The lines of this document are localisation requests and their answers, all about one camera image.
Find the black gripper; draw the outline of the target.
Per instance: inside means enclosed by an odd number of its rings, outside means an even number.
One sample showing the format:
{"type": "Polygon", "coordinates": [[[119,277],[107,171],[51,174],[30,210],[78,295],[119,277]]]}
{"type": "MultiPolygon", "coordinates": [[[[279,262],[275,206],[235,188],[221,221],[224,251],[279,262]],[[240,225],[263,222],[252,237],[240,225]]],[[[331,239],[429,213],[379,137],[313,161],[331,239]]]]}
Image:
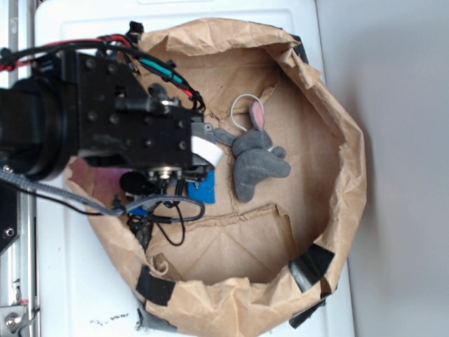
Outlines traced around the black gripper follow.
{"type": "Polygon", "coordinates": [[[88,165],[203,179],[219,164],[203,109],[183,107],[161,84],[142,87],[123,63],[66,51],[62,79],[74,85],[74,154],[88,165]]]}

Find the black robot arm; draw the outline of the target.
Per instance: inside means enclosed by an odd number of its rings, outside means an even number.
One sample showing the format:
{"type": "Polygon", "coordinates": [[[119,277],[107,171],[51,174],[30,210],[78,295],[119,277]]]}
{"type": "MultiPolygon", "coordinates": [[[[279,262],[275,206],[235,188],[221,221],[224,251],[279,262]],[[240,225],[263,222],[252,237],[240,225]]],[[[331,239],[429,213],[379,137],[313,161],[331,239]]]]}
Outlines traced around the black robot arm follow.
{"type": "Polygon", "coordinates": [[[160,84],[143,87],[116,61],[52,53],[1,91],[1,161],[32,180],[56,177],[72,157],[202,180],[222,154],[200,109],[183,107],[160,84]]]}

